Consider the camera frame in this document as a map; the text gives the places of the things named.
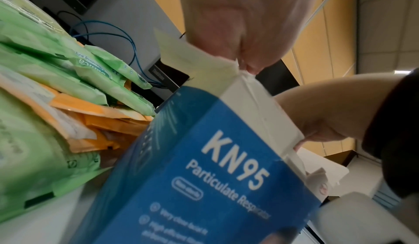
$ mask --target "ceiling light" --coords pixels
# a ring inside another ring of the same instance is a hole
[[[395,74],[410,74],[411,71],[407,71],[407,70],[395,70],[394,73]]]

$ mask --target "stack of packages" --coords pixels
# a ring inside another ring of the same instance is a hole
[[[155,115],[151,85],[27,0],[0,0],[0,222],[106,171]]]

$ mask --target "hand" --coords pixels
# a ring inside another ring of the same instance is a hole
[[[362,140],[386,96],[403,76],[357,75],[299,86],[275,96],[305,141]]]
[[[294,44],[314,0],[181,0],[186,37],[216,56],[239,60],[252,74]]]

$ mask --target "cardboard box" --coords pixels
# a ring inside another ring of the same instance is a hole
[[[303,157],[307,175],[293,150],[302,133],[253,76],[157,38],[162,62],[190,80],[125,153],[72,243],[290,241],[347,169]]]

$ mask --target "kn95 mask box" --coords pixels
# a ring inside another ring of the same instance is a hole
[[[348,169],[297,155],[302,133],[237,62],[156,36],[162,62],[190,79],[120,159],[71,243],[290,243]]]

